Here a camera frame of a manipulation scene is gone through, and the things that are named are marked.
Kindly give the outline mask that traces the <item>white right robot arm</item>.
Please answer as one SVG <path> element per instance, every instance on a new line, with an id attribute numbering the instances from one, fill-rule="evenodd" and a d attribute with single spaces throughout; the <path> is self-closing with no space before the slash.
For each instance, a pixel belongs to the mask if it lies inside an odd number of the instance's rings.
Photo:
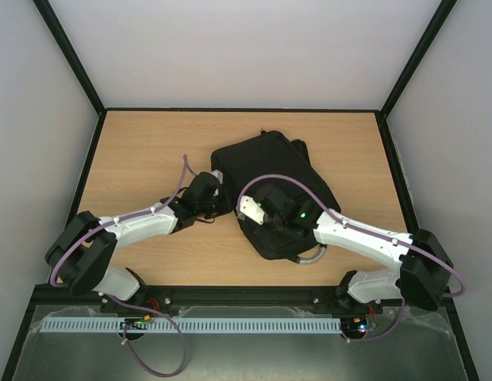
<path id="1" fill-rule="evenodd" d="M 419 229 L 413 234 L 375 228 L 324 209 L 309 195 L 289 198 L 266 186 L 255 197 L 240 200 L 240 212 L 254 221 L 255 234 L 269 248 L 285 243 L 344 248 L 383 265 L 378 271 L 352 270 L 338 291 L 349 311 L 376 299 L 403 298 L 411 306 L 434 311 L 444 297 L 453 264 L 436 236 Z"/>

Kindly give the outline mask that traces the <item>black student backpack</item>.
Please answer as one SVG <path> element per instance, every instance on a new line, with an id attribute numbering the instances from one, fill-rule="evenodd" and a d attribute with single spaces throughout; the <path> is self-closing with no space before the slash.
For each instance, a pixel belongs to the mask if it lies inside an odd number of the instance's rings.
<path id="1" fill-rule="evenodd" d="M 251 246 L 265 260 L 289 260 L 303 263 L 300 255 L 314 250 L 308 261 L 322 255 L 313 229 L 323 209 L 340 211 L 330 187 L 312 167 L 307 145 L 302 140 L 289 140 L 279 131 L 263 132 L 257 137 L 215 150 L 210 157 L 211 168 L 224 176 L 224 190 L 237 217 L 238 199 L 254 193 L 262 186 L 276 186 L 291 198 L 308 196 L 312 202 L 309 235 L 294 238 L 275 231 L 267 223 L 256 224 L 249 219 L 237 221 Z"/>

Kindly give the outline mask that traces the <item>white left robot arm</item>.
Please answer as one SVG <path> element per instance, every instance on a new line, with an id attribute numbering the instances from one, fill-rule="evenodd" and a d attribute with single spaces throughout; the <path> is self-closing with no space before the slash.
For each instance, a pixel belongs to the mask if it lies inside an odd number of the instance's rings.
<path id="1" fill-rule="evenodd" d="M 73 295 L 96 291 L 130 300 L 144 283 L 133 270 L 114 267 L 113 254 L 229 213 L 223 182 L 220 171 L 203 171 L 182 193 L 176 191 L 148 208 L 112 217 L 96 217 L 89 211 L 77 214 L 45 254 L 51 281 L 61 280 Z"/>

